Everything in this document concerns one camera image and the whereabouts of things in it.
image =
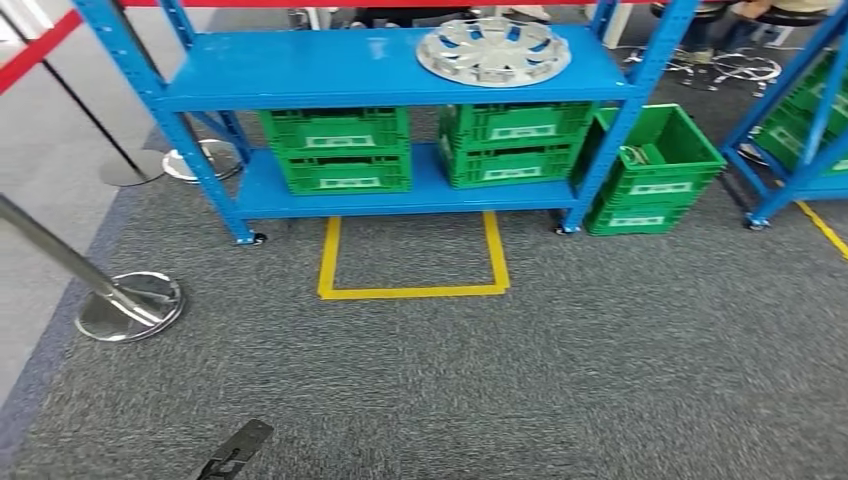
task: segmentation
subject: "green plastic crate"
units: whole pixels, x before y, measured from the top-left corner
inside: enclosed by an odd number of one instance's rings
[[[583,225],[595,236],[667,233],[688,210],[688,205],[614,205],[599,199]]]
[[[593,102],[448,105],[439,112],[439,134],[460,150],[572,143],[596,110]]]
[[[409,150],[406,108],[263,110],[259,119],[278,158],[397,155]]]
[[[595,115],[572,183],[583,181],[616,108]],[[642,109],[602,187],[617,205],[692,205],[726,162],[686,112],[675,104]]]
[[[409,153],[402,155],[280,159],[295,195],[406,192],[412,186]]]
[[[575,145],[458,151],[446,135],[439,149],[455,188],[565,180],[579,153]]]
[[[770,153],[777,161],[792,171],[803,153],[804,142],[809,133],[809,125],[798,118],[785,116],[785,112],[775,111],[754,136],[754,143]],[[821,148],[836,139],[829,131],[822,134]],[[822,176],[843,175],[848,173],[848,152],[835,165],[825,170]]]
[[[818,83],[809,88],[802,88],[787,96],[780,107],[793,112],[812,123],[813,114],[821,102],[824,83]],[[827,130],[839,135],[848,129],[848,91],[836,95],[827,120]]]

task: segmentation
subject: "shelf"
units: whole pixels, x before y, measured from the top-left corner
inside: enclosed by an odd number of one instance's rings
[[[427,28],[200,34],[157,105],[212,111],[520,103],[621,100],[638,92],[585,26],[552,29],[568,40],[571,64],[520,88],[473,87],[428,72],[415,57]]]
[[[848,172],[825,175],[810,180],[795,193],[796,200],[848,199]]]
[[[295,196],[270,150],[254,150],[236,205],[244,219],[387,215],[404,213],[544,210],[575,204],[566,181],[457,190],[440,168],[434,144],[414,145],[408,193]]]

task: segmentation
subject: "person's leg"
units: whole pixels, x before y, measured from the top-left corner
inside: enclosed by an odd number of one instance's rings
[[[737,16],[736,21],[727,32],[715,44],[715,48],[721,52],[732,52],[748,45],[751,35],[760,28],[760,24],[748,18]]]
[[[700,52],[710,47],[710,24],[693,21],[686,33],[683,35],[683,41],[680,46],[687,52]]]

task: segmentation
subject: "stanchion post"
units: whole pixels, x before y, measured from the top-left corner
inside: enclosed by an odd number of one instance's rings
[[[24,45],[29,45],[30,40],[21,30],[21,28],[15,24],[12,18],[0,8],[0,18],[3,19],[8,25],[9,28],[15,32],[21,42]],[[135,160],[130,158],[129,154],[124,150],[121,144],[115,139],[112,133],[106,128],[105,125],[94,115],[94,112],[88,108],[88,105],[82,101],[77,92],[71,88],[68,82],[65,81],[65,78],[59,74],[59,72],[53,67],[53,65],[48,62],[46,59],[41,60],[41,65],[44,66],[44,69],[47,70],[47,73],[56,80],[56,83],[62,87],[62,90],[68,94],[68,96],[73,100],[73,102],[82,110],[82,113],[88,118],[92,125],[103,135],[103,138],[112,145],[112,148],[118,152],[118,155],[123,160],[123,163],[120,162],[108,162],[104,164],[100,168],[100,179],[103,183],[114,185],[116,187],[129,187],[132,185],[140,185],[142,183],[147,183],[152,180],[156,180],[163,173],[165,173],[162,168],[162,155],[159,152],[142,152]]]
[[[3,194],[0,218],[91,288],[76,320],[83,334],[104,342],[140,340],[164,330],[182,313],[185,296],[167,276],[133,272],[108,277]]]

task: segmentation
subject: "yellow tape square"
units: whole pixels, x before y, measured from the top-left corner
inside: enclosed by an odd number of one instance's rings
[[[483,225],[486,232],[486,245],[492,263],[494,283],[489,285],[457,285],[444,287],[407,287],[407,288],[334,288],[336,265],[341,243],[342,219],[330,217],[327,220],[327,236],[324,240],[324,254],[321,258],[321,272],[318,275],[318,295],[324,300],[364,300],[377,298],[423,298],[423,297],[462,297],[470,295],[503,295],[509,288],[509,272],[503,252],[501,234],[498,231],[498,219],[494,212],[483,212]]]

